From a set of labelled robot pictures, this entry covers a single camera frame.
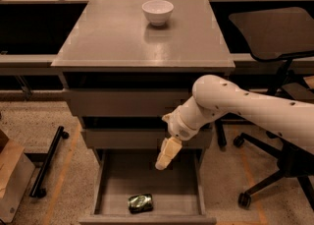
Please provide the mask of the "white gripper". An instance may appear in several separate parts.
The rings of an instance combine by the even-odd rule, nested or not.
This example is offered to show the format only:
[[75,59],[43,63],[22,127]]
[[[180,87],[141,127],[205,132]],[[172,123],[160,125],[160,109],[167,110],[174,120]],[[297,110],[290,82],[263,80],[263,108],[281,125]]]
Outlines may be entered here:
[[168,125],[168,133],[172,136],[164,138],[155,163],[157,170],[164,170],[176,157],[183,145],[181,141],[189,141],[198,134],[200,127],[197,124],[199,117],[197,110],[192,107],[179,106],[172,113],[162,117]]

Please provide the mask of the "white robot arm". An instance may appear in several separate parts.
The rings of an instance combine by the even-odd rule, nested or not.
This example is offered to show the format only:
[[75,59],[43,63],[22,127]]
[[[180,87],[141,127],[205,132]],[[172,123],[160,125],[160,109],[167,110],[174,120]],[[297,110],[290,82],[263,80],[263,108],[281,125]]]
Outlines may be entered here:
[[250,92],[214,75],[202,76],[192,87],[192,97],[166,114],[171,135],[162,142],[155,167],[164,170],[204,125],[233,113],[301,147],[314,145],[314,105]]

